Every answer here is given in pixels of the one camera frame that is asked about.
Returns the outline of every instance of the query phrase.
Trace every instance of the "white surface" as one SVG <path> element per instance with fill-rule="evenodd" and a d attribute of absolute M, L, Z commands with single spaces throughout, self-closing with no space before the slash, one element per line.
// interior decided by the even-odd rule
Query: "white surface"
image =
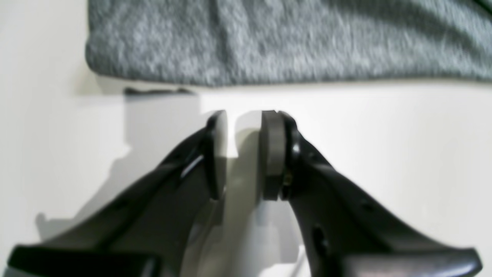
<path fill-rule="evenodd" d="M 306 276 L 289 207 L 255 208 L 250 185 L 258 120 L 250 111 L 281 109 L 339 171 L 410 225 L 450 245 L 476 246 L 480 276 L 491 275 L 491 84 L 194 88 L 194 95 L 126 97 L 126 86 L 165 86 L 91 73 L 86 17 L 81 0 L 0 0 L 1 264 L 14 244 L 38 242 L 91 214 L 201 128 L 210 111 L 226 109 L 235 177 L 223 229 L 211 231 L 199 275 L 295 276 L 290 262 L 299 256 L 297 276 Z M 288 241 L 278 235 L 283 229 L 291 230 Z"/>

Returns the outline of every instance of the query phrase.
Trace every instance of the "black plastic part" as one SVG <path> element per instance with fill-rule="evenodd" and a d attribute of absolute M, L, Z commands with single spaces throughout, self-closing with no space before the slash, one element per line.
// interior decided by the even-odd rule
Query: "black plastic part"
<path fill-rule="evenodd" d="M 178 277 L 193 221 L 222 195 L 216 112 L 146 176 L 79 226 L 35 246 L 18 245 L 12 268 L 44 277 Z"/>
<path fill-rule="evenodd" d="M 271 132 L 272 118 L 282 119 L 285 125 L 284 170 L 276 176 L 260 176 L 263 191 L 275 190 L 289 200 L 313 277 L 470 277 L 481 270 L 474 249 L 451 248 L 420 234 L 338 173 L 302 137 L 288 114 L 264 116 L 260 137 Z M 260 149 L 280 151 L 267 145 Z M 272 155 L 282 156 L 262 153 L 259 159 Z M 259 172 L 268 172 L 268 163 L 258 164 L 263 167 Z"/>

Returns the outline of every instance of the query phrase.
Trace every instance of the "gray fabric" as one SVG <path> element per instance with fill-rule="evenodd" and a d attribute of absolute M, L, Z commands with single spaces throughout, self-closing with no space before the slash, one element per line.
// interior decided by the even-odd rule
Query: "gray fabric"
<path fill-rule="evenodd" d="M 223 86 L 492 80 L 492 0 L 89 0 L 86 58 L 129 79 Z"/>

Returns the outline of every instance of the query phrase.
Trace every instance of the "clamp jaw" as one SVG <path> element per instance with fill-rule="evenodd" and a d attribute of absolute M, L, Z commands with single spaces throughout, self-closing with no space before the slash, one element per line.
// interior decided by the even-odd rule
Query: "clamp jaw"
<path fill-rule="evenodd" d="M 181 142 L 157 168 L 79 226 L 8 265 L 45 277 L 178 277 L 200 209 L 224 191 L 215 161 L 225 112 Z M 264 111 L 258 182 L 266 200 L 289 201 L 313 277 L 470 277 L 474 249 L 454 249 L 413 230 L 338 173 L 284 112 Z"/>

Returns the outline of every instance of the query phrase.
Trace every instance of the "black clamp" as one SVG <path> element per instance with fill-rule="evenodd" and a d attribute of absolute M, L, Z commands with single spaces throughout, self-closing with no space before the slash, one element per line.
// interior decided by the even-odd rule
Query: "black clamp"
<path fill-rule="evenodd" d="M 35 246 L 18 245 L 8 265 L 45 277 L 178 277 L 193 221 L 222 197 L 215 162 L 225 112 L 180 143 L 157 168 L 101 211 Z M 258 181 L 266 200 L 288 200 L 313 277 L 469 277 L 474 249 L 419 234 L 339 174 L 284 112 L 264 111 Z"/>

